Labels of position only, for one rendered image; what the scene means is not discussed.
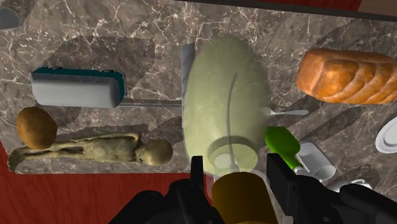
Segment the silver fork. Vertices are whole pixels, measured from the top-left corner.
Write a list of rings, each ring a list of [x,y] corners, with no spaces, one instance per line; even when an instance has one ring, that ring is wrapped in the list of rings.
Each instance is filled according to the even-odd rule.
[[[261,108],[261,112],[265,116],[274,116],[274,115],[294,115],[294,116],[305,116],[309,114],[309,111],[306,109],[303,110],[293,110],[293,111],[282,111],[282,112],[275,112],[271,108],[263,107]]]

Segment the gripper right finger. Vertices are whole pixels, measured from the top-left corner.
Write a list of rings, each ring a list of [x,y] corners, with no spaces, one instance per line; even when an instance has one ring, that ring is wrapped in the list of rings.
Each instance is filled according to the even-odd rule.
[[[280,155],[267,155],[271,191],[293,224],[397,224],[397,202],[357,184],[334,192],[316,178],[295,174]]]

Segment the brown potato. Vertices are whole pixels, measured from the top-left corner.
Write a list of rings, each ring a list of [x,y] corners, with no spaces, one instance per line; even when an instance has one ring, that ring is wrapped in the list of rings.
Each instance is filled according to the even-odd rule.
[[[17,132],[23,143],[33,150],[49,148],[57,137],[55,120],[42,108],[24,108],[17,116]]]

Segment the yellow cylinder cup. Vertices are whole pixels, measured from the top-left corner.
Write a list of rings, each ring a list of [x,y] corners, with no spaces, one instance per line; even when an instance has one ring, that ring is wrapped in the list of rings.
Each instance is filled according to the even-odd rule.
[[[264,180],[250,172],[220,177],[211,188],[212,206],[225,224],[278,224]]]

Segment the large pale green vase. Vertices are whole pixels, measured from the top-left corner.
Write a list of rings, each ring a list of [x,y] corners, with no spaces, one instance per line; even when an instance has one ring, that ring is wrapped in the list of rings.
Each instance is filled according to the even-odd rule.
[[[235,36],[203,45],[193,62],[183,108],[189,157],[201,156],[204,171],[222,176],[252,171],[263,143],[267,74],[253,49]]]

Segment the olive green alien figure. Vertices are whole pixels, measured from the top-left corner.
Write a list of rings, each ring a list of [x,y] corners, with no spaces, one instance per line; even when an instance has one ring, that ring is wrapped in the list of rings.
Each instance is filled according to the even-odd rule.
[[[34,150],[17,148],[8,157],[8,167],[14,171],[19,163],[39,158],[77,158],[97,162],[135,162],[150,166],[164,165],[171,160],[173,149],[164,139],[152,139],[146,144],[135,132],[100,134],[53,143],[49,148]]]

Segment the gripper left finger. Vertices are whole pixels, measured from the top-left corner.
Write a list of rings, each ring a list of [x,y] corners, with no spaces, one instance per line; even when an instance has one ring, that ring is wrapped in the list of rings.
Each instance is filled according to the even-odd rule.
[[[203,158],[191,160],[190,177],[170,184],[166,195],[137,193],[109,224],[224,224],[205,197]]]

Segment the white plate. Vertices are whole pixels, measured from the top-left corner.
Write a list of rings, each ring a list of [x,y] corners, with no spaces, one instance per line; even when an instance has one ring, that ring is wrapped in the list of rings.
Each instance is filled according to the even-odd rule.
[[[375,147],[381,153],[397,153],[397,116],[380,129]]]

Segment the brown bread loaf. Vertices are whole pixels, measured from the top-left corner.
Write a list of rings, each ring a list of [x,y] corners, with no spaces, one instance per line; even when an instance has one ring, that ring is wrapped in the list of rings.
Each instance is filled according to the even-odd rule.
[[[313,49],[302,59],[296,85],[324,102],[387,104],[397,99],[397,62],[375,52]]]

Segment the green-handled kitchen tool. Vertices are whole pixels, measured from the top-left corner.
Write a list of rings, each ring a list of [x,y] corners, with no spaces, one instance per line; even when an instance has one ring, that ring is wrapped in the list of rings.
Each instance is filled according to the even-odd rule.
[[[281,156],[295,174],[309,175],[296,157],[300,151],[300,143],[286,127],[268,127],[265,131],[265,143],[272,153]]]

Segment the white cup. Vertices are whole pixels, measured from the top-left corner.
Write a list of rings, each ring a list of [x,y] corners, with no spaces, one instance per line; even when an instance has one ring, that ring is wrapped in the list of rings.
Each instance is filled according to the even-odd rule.
[[[326,181],[332,178],[336,173],[335,166],[313,143],[301,142],[297,157],[309,174],[320,181]]]

